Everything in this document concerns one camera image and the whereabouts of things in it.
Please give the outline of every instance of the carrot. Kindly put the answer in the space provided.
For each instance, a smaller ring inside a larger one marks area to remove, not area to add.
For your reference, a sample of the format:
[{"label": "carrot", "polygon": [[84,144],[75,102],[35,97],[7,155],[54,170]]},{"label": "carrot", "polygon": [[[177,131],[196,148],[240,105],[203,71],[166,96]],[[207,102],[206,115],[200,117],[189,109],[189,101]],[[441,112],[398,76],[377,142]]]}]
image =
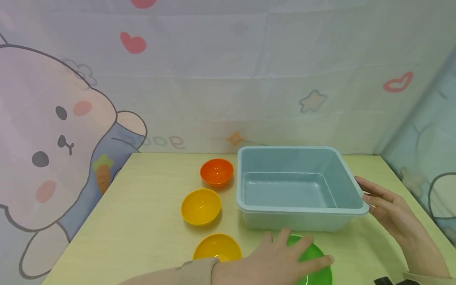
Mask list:
[{"label": "carrot", "polygon": [[92,167],[95,170],[95,177],[97,179],[97,185],[101,195],[104,195],[109,187],[109,182],[111,181],[110,169],[113,164],[114,161],[112,159],[108,159],[107,155],[100,155],[98,160],[93,162]]}]

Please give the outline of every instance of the beige sleeve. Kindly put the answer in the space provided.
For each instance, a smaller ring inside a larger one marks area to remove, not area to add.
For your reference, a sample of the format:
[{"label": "beige sleeve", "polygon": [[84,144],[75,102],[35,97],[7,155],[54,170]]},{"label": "beige sleeve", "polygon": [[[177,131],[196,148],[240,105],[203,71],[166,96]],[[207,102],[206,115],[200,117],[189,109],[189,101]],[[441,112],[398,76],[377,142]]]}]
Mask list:
[{"label": "beige sleeve", "polygon": [[217,262],[217,258],[187,261],[181,267],[145,273],[119,285],[211,285],[212,267]]},{"label": "beige sleeve", "polygon": [[428,276],[421,276],[404,272],[404,278],[415,281],[420,285],[456,285],[456,279],[441,279]]}]

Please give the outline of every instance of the yellow bowl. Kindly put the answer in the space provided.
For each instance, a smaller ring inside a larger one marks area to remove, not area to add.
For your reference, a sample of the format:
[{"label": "yellow bowl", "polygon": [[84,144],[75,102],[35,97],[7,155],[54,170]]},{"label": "yellow bowl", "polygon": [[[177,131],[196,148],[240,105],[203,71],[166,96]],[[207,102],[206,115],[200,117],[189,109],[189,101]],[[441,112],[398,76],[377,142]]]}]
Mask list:
[{"label": "yellow bowl", "polygon": [[184,220],[193,226],[210,224],[220,213],[219,195],[211,189],[198,189],[185,197],[181,205]]},{"label": "yellow bowl", "polygon": [[238,243],[223,233],[211,234],[197,246],[193,259],[217,257],[221,262],[242,258]]}]

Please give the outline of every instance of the plastic bowl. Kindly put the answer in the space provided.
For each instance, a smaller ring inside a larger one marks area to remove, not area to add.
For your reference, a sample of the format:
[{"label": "plastic bowl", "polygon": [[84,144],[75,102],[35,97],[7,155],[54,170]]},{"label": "plastic bowl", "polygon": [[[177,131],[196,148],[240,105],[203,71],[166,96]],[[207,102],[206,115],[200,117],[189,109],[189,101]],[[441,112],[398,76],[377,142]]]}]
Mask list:
[{"label": "plastic bowl", "polygon": [[233,165],[228,160],[221,158],[206,161],[200,169],[203,181],[216,188],[227,185],[233,177],[233,172]]},{"label": "plastic bowl", "polygon": [[[294,245],[302,236],[291,234],[288,237],[287,246]],[[303,253],[298,261],[307,261],[315,258],[325,256],[323,252],[315,245],[311,244],[305,253]],[[301,279],[296,285],[332,285],[332,271],[331,267],[325,267],[320,271],[307,275]]]},{"label": "plastic bowl", "polygon": [[184,220],[193,226],[210,224],[220,213],[222,203],[211,189],[198,189],[185,197],[181,205]]},{"label": "plastic bowl", "polygon": [[242,258],[238,243],[230,236],[216,233],[207,236],[197,246],[193,259],[216,257],[221,262]]}]

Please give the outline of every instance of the orange bowl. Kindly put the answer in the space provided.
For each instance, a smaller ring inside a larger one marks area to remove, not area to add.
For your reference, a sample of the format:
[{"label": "orange bowl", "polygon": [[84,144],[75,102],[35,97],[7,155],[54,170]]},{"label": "orange bowl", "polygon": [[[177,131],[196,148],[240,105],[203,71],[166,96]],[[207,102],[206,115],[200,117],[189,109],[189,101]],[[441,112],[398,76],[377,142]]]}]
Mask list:
[{"label": "orange bowl", "polygon": [[233,165],[228,160],[221,158],[206,161],[200,169],[202,180],[216,188],[227,185],[233,177],[233,172]]},{"label": "orange bowl", "polygon": [[211,234],[197,246],[193,259],[216,257],[221,262],[242,258],[238,243],[229,235],[223,233]]},{"label": "orange bowl", "polygon": [[198,189],[185,197],[181,205],[184,220],[193,226],[212,223],[220,213],[220,196],[211,189]]}]

